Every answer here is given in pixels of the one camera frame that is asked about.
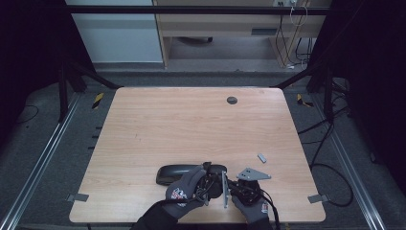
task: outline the wire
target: wire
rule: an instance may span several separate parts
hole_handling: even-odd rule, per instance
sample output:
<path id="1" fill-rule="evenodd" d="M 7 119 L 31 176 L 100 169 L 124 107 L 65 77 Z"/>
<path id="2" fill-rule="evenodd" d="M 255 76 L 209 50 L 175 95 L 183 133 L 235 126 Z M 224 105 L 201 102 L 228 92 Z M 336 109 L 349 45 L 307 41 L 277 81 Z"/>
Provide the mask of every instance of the wire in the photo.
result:
<path id="1" fill-rule="evenodd" d="M 34 107 L 34 108 L 36 108 L 35 114 L 34 114 L 31 118 L 29 118 L 29 119 L 27 119 L 27 120 L 24 120 L 24 121 L 21 121 L 21 122 L 16 122 L 16 124 L 23 124 L 23 123 L 29 122 L 29 121 L 32 120 L 34 117 L 36 117 L 36 115 L 38 115 L 38 113 L 39 113 L 39 108 L 38 108 L 37 106 L 35 106 L 35 105 L 26 105 L 26 107 Z"/>
<path id="2" fill-rule="evenodd" d="M 306 20 L 307 20 L 307 15 L 308 15 L 307 7 L 306 7 L 306 6 L 302 6 L 302 7 L 305 9 L 305 18 L 304 18 L 304 22 L 303 22 L 302 24 L 295 24 L 295 23 L 293 22 L 293 19 L 292 19 L 292 12 L 295 11 L 295 9 L 293 9 L 293 6 L 292 6 L 292 8 L 290 9 L 290 21 L 292 22 L 292 24 L 293 24 L 294 26 L 301 27 L 301 26 L 303 26 L 303 25 L 305 24 L 305 22 L 306 22 Z"/>
<path id="3" fill-rule="evenodd" d="M 280 49 L 279 49 L 279 46 L 278 46 L 278 37 L 279 37 L 279 34 L 281 33 L 282 41 L 283 41 L 283 45 L 284 45 L 284 50 L 286 51 L 287 59 L 288 59 L 293 65 L 298 65 L 298 64 L 300 64 L 300 63 L 292 61 L 292 60 L 290 59 L 290 57 L 289 57 L 288 52 L 287 52 L 286 40 L 285 40 L 285 38 L 284 38 L 283 30 L 282 30 L 282 22 L 283 22 L 283 15 L 281 15 L 280 26 L 279 26 L 279 29 L 278 29 L 278 32 L 277 32 L 277 36 L 276 36 L 276 39 L 275 39 L 275 45 L 277 46 L 277 51 L 278 51 L 278 53 L 279 53 L 279 55 L 280 55 L 280 57 L 281 57 L 282 64 L 283 64 L 284 66 L 286 66 L 286 63 L 283 61 L 282 53 L 281 53 L 281 51 L 280 51 Z"/>
<path id="4" fill-rule="evenodd" d="M 346 110 L 347 108 L 348 108 L 348 106 L 345 106 L 345 107 L 343 107 L 343 108 L 337 110 L 336 112 L 334 112 L 334 117 L 335 117 L 335 118 L 338 117 L 338 116 L 340 115 L 340 113 L 341 113 L 342 111 Z M 303 134 L 303 133 L 309 132 L 310 130 L 312 130 L 312 129 L 316 128 L 316 127 L 321 126 L 322 124 L 324 124 L 324 123 L 327 122 L 327 121 L 328 121 L 328 119 L 324 119 L 323 121 L 321 121 L 321 122 L 319 122 L 319 123 L 317 123 L 317 124 L 315 124 L 315 125 L 313 125 L 313 126 L 310 126 L 310 127 L 306 128 L 306 129 L 304 129 L 304 130 L 302 130 L 302 131 L 299 131 L 298 134 Z"/>
<path id="5" fill-rule="evenodd" d="M 278 214 L 278 210 L 274 205 L 274 202 L 272 201 L 272 197 L 266 193 L 266 191 L 261 190 L 263 193 L 265 193 L 268 197 L 266 197 L 263 194 L 258 194 L 259 196 L 261 196 L 262 198 L 264 198 L 272 207 L 272 212 L 274 213 L 274 217 L 275 217 L 275 225 L 276 225 L 276 230 L 281 230 L 281 223 L 279 221 L 279 214 Z"/>
<path id="6" fill-rule="evenodd" d="M 319 145 L 319 147 L 318 147 L 317 150 L 316 150 L 316 154 L 314 154 L 313 159 L 311 160 L 311 163 L 310 163 L 310 165 L 309 165 L 309 166 L 310 166 L 310 170 L 311 170 L 311 168 L 313 167 L 314 162 L 316 161 L 316 158 L 317 158 L 317 156 L 318 156 L 319 153 L 320 153 L 320 149 L 322 148 L 323 143 L 324 143 L 325 140 L 328 138 L 328 134 L 332 131 L 332 128 L 333 128 L 333 127 L 334 127 L 334 123 L 331 123 L 331 124 L 328 126 L 327 132 L 326 132 L 325 136 L 323 137 L 322 141 L 320 142 L 320 145 Z"/>
<path id="7" fill-rule="evenodd" d="M 334 128 L 334 123 L 331 123 L 331 124 L 328 126 L 328 129 L 327 129 L 327 132 L 326 132 L 325 136 L 324 136 L 323 139 L 320 141 L 320 145 L 319 145 L 319 147 L 317 148 L 316 153 L 315 153 L 314 156 L 313 156 L 313 159 L 311 160 L 311 163 L 310 163 L 310 165 L 309 165 L 309 168 L 310 168 L 311 171 L 313 171 L 313 168 L 314 168 L 314 167 L 324 167 L 324 168 L 327 168 L 327 169 L 330 169 L 330 170 L 334 171 L 334 172 L 335 172 L 336 174 L 338 174 L 341 178 L 343 178 L 343 180 L 346 182 L 346 184 L 347 184 L 347 186 L 349 187 L 349 190 L 350 190 L 350 199 L 349 199 L 349 201 L 347 201 L 346 203 L 337 203 L 337 202 L 334 202 L 334 201 L 332 201 L 332 200 L 329 200 L 328 202 L 329 202 L 330 204 L 334 205 L 334 206 L 337 206 L 337 207 L 348 207 L 348 206 L 352 203 L 352 201 L 353 201 L 353 190 L 352 190 L 352 187 L 351 187 L 350 183 L 347 181 L 347 179 L 346 179 L 340 172 L 338 172 L 337 170 L 335 170 L 335 169 L 332 168 L 331 166 L 326 165 L 326 164 L 315 163 L 315 162 L 316 162 L 316 159 L 317 159 L 317 156 L 318 156 L 319 153 L 320 153 L 320 149 L 321 149 L 322 146 L 323 146 L 323 143 L 324 143 L 325 140 L 328 138 L 328 136 L 331 134 L 333 128 Z"/>
<path id="8" fill-rule="evenodd" d="M 332 201 L 332 200 L 329 199 L 329 200 L 328 200 L 328 203 L 330 203 L 330 204 L 332 204 L 332 205 L 334 205 L 334 206 L 337 206 L 337 207 L 341 207 L 341 208 L 345 208 L 345 207 L 350 206 L 350 205 L 352 204 L 352 201 L 354 200 L 354 192 L 353 192 L 353 190 L 352 190 L 352 187 L 351 187 L 349 181 L 348 181 L 340 172 L 338 172 L 336 169 L 332 168 L 332 167 L 329 166 L 329 165 L 316 163 L 316 164 L 313 164 L 313 168 L 314 168 L 314 167 L 324 167 L 324 168 L 327 168 L 327 169 L 332 170 L 332 171 L 335 172 L 338 176 L 340 176 L 340 177 L 344 180 L 344 182 L 346 182 L 347 186 L 349 187 L 349 190 L 350 190 L 350 199 L 349 199 L 349 201 L 347 201 L 347 202 L 345 202 L 345 203 L 337 203 L 337 202 L 334 202 L 334 201 Z"/>

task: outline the black cable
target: black cable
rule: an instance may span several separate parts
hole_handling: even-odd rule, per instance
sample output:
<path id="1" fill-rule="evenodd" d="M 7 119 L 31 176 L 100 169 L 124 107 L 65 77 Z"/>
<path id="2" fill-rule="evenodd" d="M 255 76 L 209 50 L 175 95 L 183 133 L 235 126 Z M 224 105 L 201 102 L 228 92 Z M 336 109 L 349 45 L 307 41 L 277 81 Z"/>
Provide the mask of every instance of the black cable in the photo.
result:
<path id="1" fill-rule="evenodd" d="M 316 153 L 314 154 L 313 159 L 311 160 L 311 163 L 310 163 L 310 165 L 309 165 L 309 168 L 310 168 L 311 171 L 313 171 L 313 168 L 314 168 L 315 166 L 316 166 L 316 167 L 325 167 L 325 168 L 328 168 L 328 169 L 334 171 L 334 172 L 335 172 L 336 174 L 338 174 L 341 178 L 343 178 L 343 180 L 346 182 L 346 184 L 347 184 L 347 186 L 349 187 L 349 190 L 350 190 L 350 199 L 349 199 L 349 201 L 347 201 L 347 202 L 344 203 L 344 204 L 340 204 L 340 203 L 337 203 L 337 202 L 334 202 L 334 201 L 331 201 L 331 200 L 329 200 L 328 202 L 329 202 L 330 204 L 334 205 L 334 206 L 337 206 L 337 207 L 348 207 L 348 206 L 352 203 L 352 201 L 353 201 L 353 190 L 352 190 L 352 187 L 351 187 L 350 183 L 347 181 L 347 179 L 346 179 L 340 172 L 338 172 L 337 170 L 335 170 L 335 169 L 332 168 L 331 166 L 326 165 L 326 164 L 320 164 L 320 163 L 317 163 L 317 164 L 316 164 L 316 163 L 315 163 L 316 158 L 317 158 L 317 156 L 318 156 L 319 153 L 320 153 L 320 149 L 322 148 L 323 143 L 324 143 L 325 140 L 328 138 L 329 134 L 332 132 L 332 128 L 333 128 L 333 127 L 334 127 L 334 123 L 331 123 L 331 124 L 328 126 L 327 132 L 326 132 L 325 136 L 323 137 L 323 139 L 322 139 L 322 141 L 321 141 L 319 147 L 317 148 Z"/>
<path id="2" fill-rule="evenodd" d="M 282 30 L 282 21 L 283 21 L 283 15 L 281 15 L 280 26 L 279 26 L 279 29 L 278 29 L 278 32 L 277 32 L 277 36 L 276 36 L 276 39 L 275 39 L 275 45 L 277 46 L 277 51 L 278 51 L 278 53 L 279 53 L 279 55 L 280 55 L 280 57 L 281 57 L 282 64 L 283 64 L 283 65 L 286 65 L 286 63 L 284 63 L 284 61 L 283 61 L 282 54 L 281 54 L 281 51 L 280 51 L 279 46 L 278 46 L 278 36 L 279 36 L 279 33 L 281 33 L 281 36 L 282 36 L 282 41 L 283 41 L 283 45 L 284 45 L 284 50 L 286 51 L 287 59 L 288 59 L 293 65 L 301 64 L 301 63 L 297 63 L 297 62 L 292 61 L 292 60 L 290 59 L 290 57 L 289 57 L 289 54 L 288 54 L 288 52 L 287 52 L 286 41 L 285 41 L 285 39 L 284 39 L 283 30 Z"/>
<path id="3" fill-rule="evenodd" d="M 328 126 L 327 132 L 326 132 L 325 136 L 323 137 L 322 141 L 320 142 L 320 145 L 319 145 L 319 147 L 317 148 L 316 153 L 315 153 L 314 156 L 313 156 L 313 159 L 311 160 L 311 163 L 310 163 L 310 165 L 309 165 L 310 170 L 311 170 L 311 168 L 313 168 L 314 162 L 316 161 L 316 158 L 317 158 L 317 156 L 319 155 L 320 149 L 322 148 L 323 143 L 324 143 L 325 140 L 327 139 L 328 134 L 332 131 L 332 128 L 333 128 L 333 127 L 334 127 L 334 123 L 331 123 L 331 124 Z"/>
<path id="4" fill-rule="evenodd" d="M 38 113 L 39 113 L 39 108 L 38 108 L 37 106 L 35 106 L 35 105 L 26 105 L 26 107 L 34 107 L 34 108 L 36 108 L 35 114 L 33 115 L 33 117 L 31 117 L 31 118 L 29 118 L 29 119 L 27 119 L 27 120 L 25 120 L 25 121 L 16 122 L 16 124 L 23 124 L 23 123 L 29 122 L 29 121 L 32 120 L 34 117 L 36 117 L 36 115 L 38 115 Z"/>
<path id="5" fill-rule="evenodd" d="M 275 218 L 275 225 L 276 225 L 276 230 L 281 230 L 281 223 L 279 221 L 279 214 L 278 214 L 278 210 L 274 205 L 274 202 L 272 201 L 272 197 L 266 193 L 266 191 L 261 190 L 263 193 L 267 194 L 269 198 L 267 198 L 265 195 L 263 194 L 258 194 L 259 196 L 261 196 L 262 198 L 264 198 L 272 207 L 272 212 L 274 213 L 274 218 Z"/>
<path id="6" fill-rule="evenodd" d="M 348 108 L 348 107 L 345 106 L 345 107 L 343 107 L 343 108 L 337 110 L 336 112 L 334 112 L 334 116 L 337 117 L 337 115 L 338 115 L 339 113 L 341 113 L 342 111 L 346 110 L 347 108 Z M 327 122 L 327 121 L 328 121 L 328 119 L 324 119 L 323 121 L 321 121 L 321 122 L 319 122 L 319 123 L 317 123 L 317 124 L 315 124 L 315 125 L 313 125 L 313 126 L 310 126 L 310 127 L 306 128 L 306 129 L 304 129 L 304 130 L 302 130 L 302 131 L 299 131 L 298 134 L 303 134 L 303 133 L 305 133 L 305 132 L 309 132 L 310 130 L 312 130 L 312 129 L 316 128 L 316 127 L 321 126 L 322 124 L 324 124 L 324 123 Z"/>
<path id="7" fill-rule="evenodd" d="M 332 170 L 332 171 L 335 172 L 338 176 L 340 176 L 340 177 L 344 180 L 344 182 L 346 182 L 347 186 L 349 187 L 349 190 L 350 190 L 350 199 L 349 199 L 349 201 L 347 201 L 347 202 L 345 202 L 345 203 L 337 203 L 337 202 L 334 202 L 334 201 L 332 201 L 332 200 L 329 199 L 329 200 L 328 200 L 328 203 L 330 203 L 330 204 L 332 204 L 332 205 L 334 205 L 334 206 L 337 206 L 337 207 L 341 207 L 341 208 L 345 208 L 345 207 L 350 206 L 351 203 L 352 203 L 352 201 L 353 201 L 353 199 L 354 199 L 354 192 L 353 192 L 353 190 L 352 190 L 352 187 L 351 187 L 349 181 L 348 181 L 340 172 L 338 172 L 337 170 L 335 170 L 334 168 L 332 168 L 332 167 L 329 166 L 329 165 L 316 163 L 316 164 L 313 164 L 313 168 L 314 168 L 314 167 L 324 167 L 324 168 L 327 168 L 327 169 Z"/>

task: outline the small metal part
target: small metal part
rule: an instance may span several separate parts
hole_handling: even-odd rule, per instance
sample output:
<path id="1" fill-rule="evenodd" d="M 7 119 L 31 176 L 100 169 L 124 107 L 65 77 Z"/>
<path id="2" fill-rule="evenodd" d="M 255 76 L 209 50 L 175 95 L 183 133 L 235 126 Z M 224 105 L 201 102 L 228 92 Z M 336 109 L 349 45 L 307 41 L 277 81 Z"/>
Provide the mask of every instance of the small metal part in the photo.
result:
<path id="1" fill-rule="evenodd" d="M 227 103 L 229 104 L 236 104 L 238 102 L 236 97 L 228 97 L 227 98 Z"/>
<path id="2" fill-rule="evenodd" d="M 71 195 L 71 194 L 69 194 L 68 196 L 66 196 L 66 201 L 75 202 L 77 200 L 77 201 L 86 202 L 87 198 L 89 198 L 89 195 L 83 195 L 83 194 Z"/>
<path id="3" fill-rule="evenodd" d="M 329 198 L 327 195 L 310 195 L 307 197 L 308 201 L 310 201 L 310 203 L 317 203 L 317 202 L 326 202 L 329 201 Z"/>
<path id="4" fill-rule="evenodd" d="M 260 160 L 262 163 L 265 163 L 265 162 L 266 162 L 266 158 L 263 156 L 262 153 L 258 154 L 258 158 L 259 158 L 259 160 Z"/>
<path id="5" fill-rule="evenodd" d="M 246 168 L 237 175 L 237 178 L 246 181 L 253 181 L 253 180 L 270 179 L 271 175 L 253 170 L 251 168 Z"/>

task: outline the metal clamp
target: metal clamp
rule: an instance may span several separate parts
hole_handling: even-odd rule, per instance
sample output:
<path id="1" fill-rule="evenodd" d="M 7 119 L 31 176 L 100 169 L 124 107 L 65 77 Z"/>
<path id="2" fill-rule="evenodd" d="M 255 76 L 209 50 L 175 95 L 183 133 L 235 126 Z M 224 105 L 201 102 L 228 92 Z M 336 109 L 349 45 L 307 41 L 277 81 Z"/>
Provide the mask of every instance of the metal clamp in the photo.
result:
<path id="1" fill-rule="evenodd" d="M 77 200 L 77 201 L 86 202 L 87 198 L 89 198 L 89 195 L 83 195 L 83 194 L 71 195 L 71 194 L 69 194 L 68 196 L 66 196 L 66 201 L 75 202 Z"/>
<path id="2" fill-rule="evenodd" d="M 308 198 L 308 201 L 310 201 L 310 203 L 329 201 L 329 198 L 327 195 L 310 195 L 307 198 Z"/>

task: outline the black curtain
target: black curtain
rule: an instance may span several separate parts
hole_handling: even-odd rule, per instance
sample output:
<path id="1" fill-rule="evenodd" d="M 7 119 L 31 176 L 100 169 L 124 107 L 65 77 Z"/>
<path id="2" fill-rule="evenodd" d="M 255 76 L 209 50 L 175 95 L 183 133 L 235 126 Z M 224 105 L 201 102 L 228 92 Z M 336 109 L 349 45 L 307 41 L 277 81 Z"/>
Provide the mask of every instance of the black curtain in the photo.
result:
<path id="1" fill-rule="evenodd" d="M 0 146 L 33 91 L 58 81 L 64 61 L 95 71 L 69 13 L 41 10 L 64 0 L 3 0 L 0 7 Z M 80 73 L 68 71 L 68 78 Z"/>
<path id="2" fill-rule="evenodd" d="M 347 7 L 360 1 L 333 1 Z M 371 151 L 388 166 L 399 188 L 406 194 L 406 1 L 367 0 L 353 18 L 337 49 L 329 54 L 333 77 L 350 83 L 349 103 L 355 120 L 364 131 Z M 314 64 L 338 31 L 351 19 L 329 16 L 315 44 Z M 316 73 L 312 79 L 322 79 Z"/>

